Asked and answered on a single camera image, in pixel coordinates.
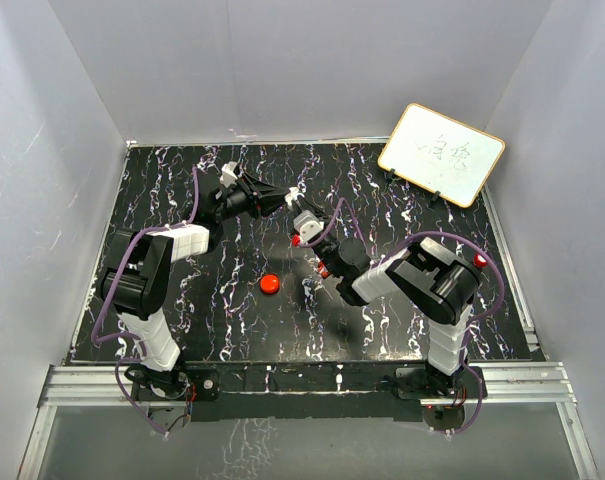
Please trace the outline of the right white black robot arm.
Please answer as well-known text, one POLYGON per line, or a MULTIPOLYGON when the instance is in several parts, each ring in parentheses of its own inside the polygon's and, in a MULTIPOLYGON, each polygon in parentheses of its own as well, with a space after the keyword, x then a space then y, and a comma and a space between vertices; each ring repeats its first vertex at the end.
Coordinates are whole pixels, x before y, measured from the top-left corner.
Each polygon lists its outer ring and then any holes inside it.
POLYGON ((365 306, 377 298, 401 293, 426 315, 429 388, 442 397, 460 389, 466 359, 464 337, 481 283, 481 267, 428 236, 409 241, 374 265, 360 237, 337 240, 331 233, 335 219, 311 206, 303 195, 291 192, 285 202, 295 214, 294 245, 313 250, 319 274, 339 280, 336 289, 342 300, 351 306, 365 306))

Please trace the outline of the red earbud charging case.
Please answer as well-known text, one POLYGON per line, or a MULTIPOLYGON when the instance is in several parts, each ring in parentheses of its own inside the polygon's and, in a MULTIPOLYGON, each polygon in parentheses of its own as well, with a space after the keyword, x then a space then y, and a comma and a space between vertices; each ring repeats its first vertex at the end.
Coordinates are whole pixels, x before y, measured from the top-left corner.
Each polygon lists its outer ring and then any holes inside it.
POLYGON ((280 280, 275 274, 266 274, 260 279, 259 286, 265 295, 273 295, 280 289, 280 280))

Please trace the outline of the white earbud charging case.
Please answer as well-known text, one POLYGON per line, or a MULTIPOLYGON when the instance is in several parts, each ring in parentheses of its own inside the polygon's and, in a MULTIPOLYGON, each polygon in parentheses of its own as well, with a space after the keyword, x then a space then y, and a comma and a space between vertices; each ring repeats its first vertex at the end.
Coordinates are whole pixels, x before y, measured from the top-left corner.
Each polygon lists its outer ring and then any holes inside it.
POLYGON ((290 187, 289 192, 284 197, 284 200, 288 206, 291 206, 299 195, 300 191, 297 187, 290 187))

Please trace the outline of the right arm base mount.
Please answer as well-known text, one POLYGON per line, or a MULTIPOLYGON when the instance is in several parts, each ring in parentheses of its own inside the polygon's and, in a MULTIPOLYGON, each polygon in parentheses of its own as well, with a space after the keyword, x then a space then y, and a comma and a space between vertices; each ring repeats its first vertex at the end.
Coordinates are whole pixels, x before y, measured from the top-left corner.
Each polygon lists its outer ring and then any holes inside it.
POLYGON ((487 388, 483 372, 479 367, 460 367, 454 374, 447 376, 426 364, 415 364, 397 368, 383 377, 382 383, 400 399, 436 398, 460 400, 486 398, 487 388))

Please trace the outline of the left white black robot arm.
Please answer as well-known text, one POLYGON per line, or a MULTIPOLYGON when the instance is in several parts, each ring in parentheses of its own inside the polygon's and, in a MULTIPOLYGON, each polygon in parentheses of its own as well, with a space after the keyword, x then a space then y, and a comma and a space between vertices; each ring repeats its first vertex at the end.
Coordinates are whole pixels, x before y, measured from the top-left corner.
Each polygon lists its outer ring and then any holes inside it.
POLYGON ((133 340, 141 365, 156 372, 154 387, 168 399, 182 396, 189 383, 186 371, 176 366, 181 351, 163 312, 171 265, 213 251, 224 221, 242 214, 267 217, 297 193, 238 173, 236 167, 231 162, 220 175, 194 169, 194 191, 183 218, 137 232, 117 231, 104 260, 98 288, 103 304, 91 340, 96 345, 133 340))

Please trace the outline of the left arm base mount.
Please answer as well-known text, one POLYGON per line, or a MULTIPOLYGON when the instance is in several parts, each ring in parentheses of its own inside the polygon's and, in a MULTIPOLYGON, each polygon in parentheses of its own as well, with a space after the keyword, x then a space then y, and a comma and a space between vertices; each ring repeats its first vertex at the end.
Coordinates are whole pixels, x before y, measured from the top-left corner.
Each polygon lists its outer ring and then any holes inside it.
POLYGON ((124 377, 133 384, 139 401, 215 401, 219 397, 219 375, 214 370, 190 369, 159 372, 130 366, 124 377))

